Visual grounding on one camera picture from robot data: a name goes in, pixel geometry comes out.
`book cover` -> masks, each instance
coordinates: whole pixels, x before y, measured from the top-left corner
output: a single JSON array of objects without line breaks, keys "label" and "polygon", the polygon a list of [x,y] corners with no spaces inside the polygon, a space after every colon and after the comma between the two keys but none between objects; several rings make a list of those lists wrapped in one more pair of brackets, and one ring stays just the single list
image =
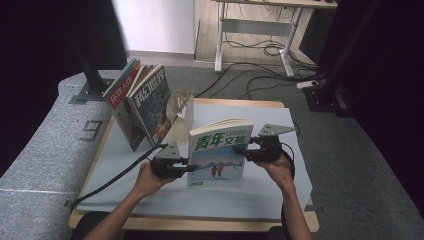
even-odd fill
[{"label": "book cover", "polygon": [[175,117],[171,119],[166,115],[170,96],[163,65],[156,66],[128,94],[127,99],[137,113],[152,147],[162,142],[175,121]]},{"label": "book cover", "polygon": [[135,86],[138,86],[141,81],[153,70],[153,65],[150,66],[141,66],[140,71],[138,71],[137,76],[135,77],[134,83],[131,85],[130,89],[126,96],[128,97],[134,90]]},{"label": "book cover", "polygon": [[125,96],[136,79],[140,67],[140,61],[132,59],[103,94],[106,104],[133,151],[143,141],[145,134]]},{"label": "book cover", "polygon": [[225,119],[189,132],[187,187],[238,188],[242,185],[245,158],[234,148],[247,148],[253,130],[249,119]]}]

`black cable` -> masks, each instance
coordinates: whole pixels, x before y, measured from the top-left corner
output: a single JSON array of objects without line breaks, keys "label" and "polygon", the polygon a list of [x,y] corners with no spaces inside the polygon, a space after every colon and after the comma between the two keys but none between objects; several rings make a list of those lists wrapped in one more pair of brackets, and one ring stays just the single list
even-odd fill
[{"label": "black cable", "polygon": [[294,162],[294,151],[293,151],[293,148],[291,148],[291,147],[290,147],[288,144],[286,144],[286,143],[281,143],[281,144],[283,144],[283,145],[287,146],[287,147],[290,149],[290,151],[292,152],[292,156],[293,156],[292,160],[293,160],[293,162]]},{"label": "black cable", "polygon": [[254,91],[258,91],[258,90],[268,90],[268,89],[276,88],[276,87],[278,87],[278,86],[293,86],[293,85],[296,85],[296,83],[291,83],[291,84],[277,83],[277,84],[275,84],[274,86],[271,86],[271,87],[259,87],[259,88],[254,88],[254,89],[251,89],[251,90],[249,90],[248,92],[244,93],[243,95],[241,95],[241,96],[240,96],[240,97],[238,97],[237,99],[241,99],[241,98],[243,98],[244,96],[246,96],[246,95],[248,95],[248,94],[250,94],[251,92],[254,92]]},{"label": "black cable", "polygon": [[[241,6],[240,6],[240,4],[239,4],[239,8],[240,8],[240,14],[241,14],[241,15],[243,16],[243,18],[244,18],[244,15],[243,15],[243,14],[242,14],[242,12],[241,12]],[[279,19],[280,19],[280,18],[287,19],[287,18],[289,18],[290,16],[292,17],[292,20],[293,20],[294,12],[295,12],[295,8],[293,8],[293,11],[292,11],[291,15],[289,15],[289,16],[287,16],[287,17],[282,17],[282,16],[281,16],[281,14],[282,14],[282,7],[277,7],[277,8],[280,8],[279,13],[278,13],[278,9],[277,9],[277,13],[278,13],[278,15],[276,16],[277,21],[279,21]],[[227,16],[227,15],[228,15],[228,6],[227,6],[227,8],[225,9],[225,16]],[[234,48],[246,47],[246,48],[254,48],[254,49],[263,49],[264,53],[265,53],[266,55],[269,55],[269,56],[279,56],[279,55],[281,55],[281,54],[283,53],[283,52],[280,52],[279,50],[280,50],[280,49],[284,49],[284,45],[283,45],[282,43],[280,43],[280,42],[273,41],[273,40],[272,40],[272,36],[271,36],[270,40],[261,41],[261,42],[256,43],[256,44],[245,45],[245,44],[242,44],[242,43],[239,43],[239,42],[236,42],[236,41],[228,40],[227,33],[225,32],[224,34],[225,34],[225,39],[226,39],[226,40],[225,40],[225,41],[223,41],[223,42],[228,43],[231,47],[234,47]],[[258,46],[258,45],[263,44],[263,43],[266,43],[266,42],[270,42],[270,44],[267,44],[267,45],[265,45],[265,46],[263,46],[263,47]],[[278,53],[270,53],[268,49],[276,49]],[[297,58],[297,56],[295,56],[295,54],[296,54],[296,53],[294,53],[294,52],[292,52],[292,51],[289,51],[289,56],[290,56],[290,58],[292,59],[292,62],[293,62],[293,64],[294,64],[294,65],[296,65],[296,66],[300,66],[300,67],[303,67],[303,68],[305,68],[305,69],[309,69],[309,70],[311,70],[311,71],[318,72],[319,68],[318,68],[318,66],[317,66],[317,65],[302,62],[302,61],[300,61],[300,60]],[[322,75],[320,75],[320,74],[315,74],[315,75],[310,76],[310,77],[308,77],[308,78],[302,78],[302,77],[301,77],[301,79],[306,80],[306,79],[310,79],[310,78],[314,78],[314,77],[320,77],[320,79],[322,79],[322,78],[323,78],[323,76],[322,76]]]},{"label": "black cable", "polygon": [[239,10],[240,10],[240,15],[243,17],[243,19],[246,19],[243,15],[243,13],[241,12],[241,4],[239,3]]},{"label": "black cable", "polygon": [[244,73],[251,72],[251,71],[255,71],[255,70],[246,70],[246,71],[243,71],[243,72],[239,73],[236,77],[234,77],[233,79],[231,79],[230,81],[228,81],[228,83],[225,84],[224,87],[222,87],[221,89],[219,89],[216,92],[214,92],[211,96],[209,96],[209,98],[212,98],[213,96],[215,96],[216,94],[218,94],[219,92],[221,92],[222,90],[224,90],[230,83],[232,83],[233,81],[235,81],[238,77],[240,77]]},{"label": "black cable", "polygon": [[260,77],[252,78],[252,79],[250,79],[250,80],[247,82],[247,84],[246,84],[246,94],[247,94],[247,97],[248,97],[248,99],[249,99],[249,100],[251,100],[251,99],[252,99],[252,98],[250,97],[249,85],[250,85],[253,81],[255,81],[255,80],[258,80],[258,79],[264,79],[264,78],[271,78],[271,79],[278,79],[278,80],[292,81],[292,82],[296,82],[296,83],[300,81],[299,79],[281,78],[281,77],[273,77],[273,76],[260,76]]},{"label": "black cable", "polygon": [[[300,74],[300,71],[312,71],[312,72],[315,72],[315,71],[313,71],[313,70],[311,70],[311,69],[309,69],[309,68],[299,68],[299,69],[297,69],[296,70],[296,73],[297,73],[297,76],[299,77],[299,79],[304,79],[304,78],[309,78],[310,76],[308,76],[308,77],[303,77],[302,76],[302,74]],[[319,76],[320,74],[317,74],[317,73],[314,73],[313,74],[313,76]],[[324,78],[324,76],[321,76],[321,77],[318,77],[317,79],[315,79],[315,80],[321,80],[322,78]]]},{"label": "black cable", "polygon": [[277,14],[275,15],[275,21],[278,22],[281,18],[281,14],[283,13],[283,7],[277,7]]},{"label": "black cable", "polygon": [[266,10],[271,10],[271,4],[269,3],[269,1],[268,0],[263,0],[264,1],[264,3],[266,3],[266,4],[264,4],[264,6],[265,6],[265,9]]},{"label": "black cable", "polygon": [[225,75],[225,73],[228,71],[228,70],[230,70],[232,67],[234,67],[234,66],[237,66],[237,65],[252,65],[252,66],[256,66],[256,67],[260,67],[260,68],[262,68],[262,69],[265,69],[267,72],[269,72],[269,73],[271,73],[271,74],[273,74],[273,75],[276,75],[276,76],[280,76],[280,77],[284,77],[283,75],[281,75],[281,74],[279,74],[279,73],[277,73],[277,72],[275,72],[275,71],[273,71],[273,70],[271,70],[271,69],[268,69],[268,68],[266,68],[266,67],[263,67],[263,66],[261,66],[261,65],[259,65],[259,64],[256,64],[256,63],[248,63],[248,62],[238,62],[238,63],[233,63],[233,64],[231,64],[228,68],[226,68],[222,73],[221,73],[221,75],[218,77],[218,79],[217,80],[215,80],[215,82],[213,82],[209,87],[207,87],[205,90],[203,90],[202,92],[200,92],[200,93],[198,93],[195,97],[199,97],[200,95],[202,95],[202,94],[204,94],[205,92],[207,92],[209,89],[211,89],[213,86],[215,86],[215,84],[216,83],[218,83],[218,81]]},{"label": "black cable", "polygon": [[275,12],[275,7],[273,6],[272,8],[270,8],[270,9],[268,9],[268,8],[266,8],[266,6],[265,6],[265,9],[266,10],[268,10],[268,11],[271,11],[271,9],[272,9],[272,12],[268,15],[268,17],[266,18],[266,20],[265,21],[268,21],[268,19],[272,16],[272,14]]},{"label": "black cable", "polygon": [[74,210],[74,208],[81,203],[82,201],[84,201],[85,199],[92,197],[94,195],[96,195],[97,193],[103,191],[105,188],[109,187],[110,185],[112,185],[114,182],[116,182],[118,179],[120,179],[122,176],[124,176],[125,174],[127,174],[129,171],[131,171],[135,166],[137,166],[141,161],[143,161],[144,159],[146,159],[154,150],[156,150],[158,147],[154,147],[152,149],[150,149],[149,151],[147,151],[145,154],[143,154],[143,156],[139,157],[133,164],[131,164],[128,168],[126,168],[124,171],[122,171],[121,173],[119,173],[118,175],[116,175],[116,177],[112,178],[109,182],[107,182],[106,184],[104,184],[103,186],[99,187],[98,189],[78,198],[77,200],[75,200],[72,205],[71,205],[71,211],[70,213],[72,214],[72,211]]},{"label": "black cable", "polygon": [[294,124],[294,130],[296,131],[296,136],[299,137],[300,135],[300,127],[299,125],[293,120],[293,124]]}]

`wall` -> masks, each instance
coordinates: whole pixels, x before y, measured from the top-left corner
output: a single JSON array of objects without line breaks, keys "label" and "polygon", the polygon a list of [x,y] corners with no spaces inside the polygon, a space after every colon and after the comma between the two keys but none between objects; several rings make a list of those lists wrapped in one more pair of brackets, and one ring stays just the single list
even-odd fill
[{"label": "wall", "polygon": [[194,54],[193,0],[113,0],[127,51]]}]

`cable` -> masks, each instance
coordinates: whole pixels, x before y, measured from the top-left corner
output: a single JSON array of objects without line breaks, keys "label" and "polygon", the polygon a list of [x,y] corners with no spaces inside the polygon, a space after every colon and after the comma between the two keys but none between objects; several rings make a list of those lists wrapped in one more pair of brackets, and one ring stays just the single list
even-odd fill
[{"label": "cable", "polygon": [[[245,45],[243,43],[239,43],[239,42],[236,42],[236,41],[228,40],[228,36],[227,36],[227,33],[226,32],[224,32],[224,36],[225,36],[225,40],[222,41],[222,42],[228,43],[228,45],[230,47],[233,47],[233,48],[263,49],[265,55],[272,56],[272,57],[281,55],[280,52],[279,52],[279,50],[284,48],[284,45],[282,43],[273,41],[271,39],[270,40],[264,40],[264,41],[261,41],[261,42],[255,43],[255,44],[251,44],[251,45]],[[269,44],[266,44],[265,46],[258,46],[260,44],[267,43],[267,42],[270,42],[270,43]],[[268,49],[276,49],[277,50],[277,53],[270,53]]]},{"label": "cable", "polygon": [[241,95],[240,97],[238,97],[237,99],[241,99],[244,96],[248,95],[249,100],[252,100],[252,98],[250,97],[250,93],[257,91],[257,90],[264,90],[264,89],[272,89],[272,88],[276,88],[278,86],[292,86],[292,85],[296,85],[296,83],[292,83],[292,84],[283,84],[283,83],[277,83],[274,86],[271,87],[259,87],[259,88],[255,88],[255,89],[251,89],[249,91],[247,91],[246,93],[244,93],[243,95]]},{"label": "cable", "polygon": [[255,71],[255,70],[247,70],[247,71],[243,71],[241,73],[239,73],[236,77],[234,77],[233,79],[231,79],[227,84],[225,84],[224,87],[222,87],[221,89],[219,89],[218,91],[214,92],[211,96],[209,96],[209,98],[212,98],[213,96],[215,96],[217,93],[221,92],[222,90],[224,90],[230,83],[232,83],[234,80],[236,80],[238,77],[240,77],[241,75],[243,75],[244,73],[247,72],[251,72],[251,71]]},{"label": "cable", "polygon": [[281,143],[281,144],[287,146],[290,149],[290,151],[292,152],[292,156],[293,156],[292,160],[294,162],[294,151],[293,151],[293,148],[291,148],[288,144],[285,144],[285,143]]},{"label": "cable", "polygon": [[279,77],[272,77],[272,76],[261,76],[261,77],[255,77],[255,78],[252,78],[252,79],[250,79],[248,82],[247,82],[247,84],[246,84],[246,94],[247,94],[247,98],[249,99],[249,100],[252,100],[252,98],[250,97],[250,90],[249,90],[249,85],[253,82],[253,81],[255,81],[255,80],[258,80],[258,79],[264,79],[264,78],[266,78],[266,79],[268,79],[268,78],[271,78],[271,79],[278,79],[278,80],[286,80],[286,81],[289,81],[289,80],[287,80],[287,79],[281,79],[281,78],[279,78]]},{"label": "cable", "polygon": [[75,200],[72,205],[71,205],[71,210],[70,213],[72,214],[72,211],[74,210],[74,208],[81,203],[82,201],[84,201],[85,199],[92,197],[94,195],[96,195],[97,193],[103,191],[105,188],[109,187],[110,185],[112,185],[114,182],[116,182],[118,179],[120,179],[122,176],[124,176],[125,174],[127,174],[129,171],[131,171],[135,166],[137,166],[141,161],[143,161],[144,159],[146,159],[154,150],[156,150],[158,147],[153,147],[152,149],[150,149],[149,151],[147,151],[145,154],[143,154],[143,156],[139,157],[133,164],[131,164],[128,168],[126,168],[124,171],[122,171],[121,173],[119,173],[118,175],[116,175],[116,177],[112,178],[109,182],[107,182],[106,184],[104,184],[103,186],[99,187],[98,189],[86,194],[85,196],[82,196],[80,198],[78,198],[77,200]]},{"label": "cable", "polygon": [[274,71],[272,71],[271,69],[268,69],[268,68],[266,68],[266,67],[263,67],[263,66],[261,66],[261,65],[259,65],[259,64],[256,64],[256,63],[248,63],[248,62],[238,62],[238,63],[233,63],[233,64],[231,64],[227,69],[225,69],[222,73],[221,73],[221,75],[218,77],[218,79],[217,80],[215,80],[215,82],[213,82],[209,87],[207,87],[205,90],[203,90],[202,92],[200,92],[199,94],[197,94],[195,97],[199,97],[200,95],[202,95],[202,94],[204,94],[205,92],[207,92],[209,89],[211,89],[213,86],[215,86],[215,84],[216,83],[218,83],[218,81],[225,75],[225,73],[228,71],[228,70],[230,70],[232,67],[234,67],[234,66],[237,66],[237,65],[253,65],[253,66],[256,66],[256,67],[260,67],[260,68],[263,68],[263,69],[265,69],[266,71],[268,71],[268,72],[270,72],[270,73],[272,73],[273,75],[276,75],[276,76],[281,76],[281,77],[283,77],[281,74],[279,74],[279,73],[276,73],[276,72],[274,72]]},{"label": "cable", "polygon": [[263,0],[263,1],[264,1],[264,3],[266,3],[266,4],[264,4],[265,9],[268,10],[268,11],[271,10],[271,4],[269,3],[269,1],[268,0]]},{"label": "cable", "polygon": [[240,15],[243,17],[243,19],[246,19],[243,15],[243,13],[241,12],[241,4],[239,3],[239,10],[240,10]]},{"label": "cable", "polygon": [[293,124],[294,124],[294,130],[296,131],[296,136],[299,137],[300,135],[300,127],[299,125],[293,120]]}]

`photo on book cover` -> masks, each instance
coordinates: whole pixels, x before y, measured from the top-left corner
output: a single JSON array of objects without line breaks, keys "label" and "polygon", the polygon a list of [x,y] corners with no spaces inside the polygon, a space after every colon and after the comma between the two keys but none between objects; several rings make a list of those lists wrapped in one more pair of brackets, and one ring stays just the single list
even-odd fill
[{"label": "photo on book cover", "polygon": [[223,146],[193,153],[191,162],[198,167],[189,173],[189,187],[240,187],[244,156],[234,153],[233,147],[236,146]]}]

